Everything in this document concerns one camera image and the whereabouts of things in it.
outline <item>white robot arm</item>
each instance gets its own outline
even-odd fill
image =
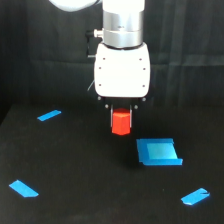
[[[57,8],[66,12],[75,12],[81,9],[102,3],[103,0],[49,0]]]
[[[145,101],[150,84],[150,58],[143,42],[145,0],[49,0],[58,8],[72,12],[103,3],[103,28],[87,32],[86,37],[102,38],[94,65],[95,90],[105,107],[117,108],[120,99],[138,108]]]

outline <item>blue tape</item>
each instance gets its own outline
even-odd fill
[[[140,139],[140,140],[145,143],[172,143],[174,144],[174,141],[172,138],[149,138],[149,139]]]
[[[182,165],[173,143],[173,139],[137,139],[139,162],[148,166]]]
[[[38,117],[37,119],[40,120],[40,121],[45,121],[45,120],[47,120],[49,118],[52,118],[52,117],[54,117],[54,116],[56,116],[58,114],[61,114],[61,111],[54,110],[54,111],[52,111],[50,113],[47,113],[47,114],[45,114],[43,116]]]
[[[9,187],[11,187],[17,193],[21,194],[24,198],[26,198],[26,197],[36,197],[36,196],[39,195],[37,192],[35,192],[31,188],[29,188],[28,186],[26,186],[24,183],[22,183],[19,180],[10,184]]]
[[[150,159],[177,159],[172,143],[147,144]]]
[[[145,161],[146,166],[181,166],[183,159],[149,159]]]
[[[210,194],[203,188],[181,198],[182,202],[186,205],[194,205],[197,202],[207,198]]]

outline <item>red cube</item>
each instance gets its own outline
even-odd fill
[[[126,109],[115,109],[113,111],[112,133],[117,135],[130,134],[130,111]]]

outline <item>black table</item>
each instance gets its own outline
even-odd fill
[[[62,111],[45,122],[37,117]],[[144,167],[136,139],[173,138],[182,166]],[[23,198],[20,180],[39,193]],[[186,206],[183,196],[210,197]],[[14,105],[0,126],[0,223],[223,223],[224,108],[150,108],[130,135],[111,134],[109,111]]]

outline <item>blue square tape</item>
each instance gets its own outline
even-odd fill
[[[137,139],[139,162],[148,166],[182,165],[173,139]]]

